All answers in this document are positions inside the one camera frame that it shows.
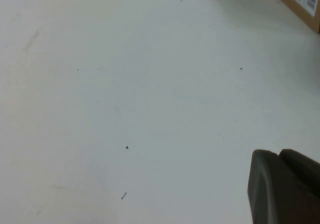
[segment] white table surface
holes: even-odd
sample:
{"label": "white table surface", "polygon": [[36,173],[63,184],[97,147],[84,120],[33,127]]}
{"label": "white table surface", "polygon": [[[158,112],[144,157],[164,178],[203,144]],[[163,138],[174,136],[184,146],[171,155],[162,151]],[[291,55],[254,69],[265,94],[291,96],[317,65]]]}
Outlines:
{"label": "white table surface", "polygon": [[0,11],[1,223],[248,224],[254,149],[320,160],[320,37],[279,0]]}

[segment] black object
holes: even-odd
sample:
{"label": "black object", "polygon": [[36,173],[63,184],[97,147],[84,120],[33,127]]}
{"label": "black object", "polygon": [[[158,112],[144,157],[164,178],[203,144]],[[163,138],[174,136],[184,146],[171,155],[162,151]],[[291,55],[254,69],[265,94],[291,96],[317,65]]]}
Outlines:
{"label": "black object", "polygon": [[320,224],[320,164],[294,150],[255,150],[248,196],[253,224]]}

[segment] scuff mark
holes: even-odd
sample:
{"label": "scuff mark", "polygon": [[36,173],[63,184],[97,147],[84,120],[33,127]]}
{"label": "scuff mark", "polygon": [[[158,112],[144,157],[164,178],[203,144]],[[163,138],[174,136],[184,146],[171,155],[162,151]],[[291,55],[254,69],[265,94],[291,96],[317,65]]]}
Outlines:
{"label": "scuff mark", "polygon": [[23,49],[24,52],[27,52],[29,50],[29,48],[32,46],[32,44],[34,43],[34,41],[39,37],[41,29],[38,28],[35,33],[33,34],[33,36],[29,39],[28,43],[26,44],[25,48]]}
{"label": "scuff mark", "polygon": [[52,186],[52,189],[67,189],[66,186]]}
{"label": "scuff mark", "polygon": [[125,198],[126,195],[127,195],[127,192],[124,193],[124,195],[122,196],[121,200],[122,200],[123,198]]}

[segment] white surface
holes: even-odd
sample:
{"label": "white surface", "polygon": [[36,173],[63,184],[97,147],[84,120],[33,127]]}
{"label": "white surface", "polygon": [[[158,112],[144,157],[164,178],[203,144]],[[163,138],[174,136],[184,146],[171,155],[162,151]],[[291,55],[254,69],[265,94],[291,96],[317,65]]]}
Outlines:
{"label": "white surface", "polygon": [[279,0],[0,4],[2,223],[247,224],[254,149],[320,160],[320,38]]}

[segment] dark gray plastic object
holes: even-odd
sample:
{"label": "dark gray plastic object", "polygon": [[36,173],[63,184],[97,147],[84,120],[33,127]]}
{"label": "dark gray plastic object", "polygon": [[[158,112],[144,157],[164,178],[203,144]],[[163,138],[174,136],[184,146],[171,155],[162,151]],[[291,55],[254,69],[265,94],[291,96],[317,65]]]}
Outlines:
{"label": "dark gray plastic object", "polygon": [[320,224],[320,164],[294,150],[255,150],[248,196],[253,224]]}

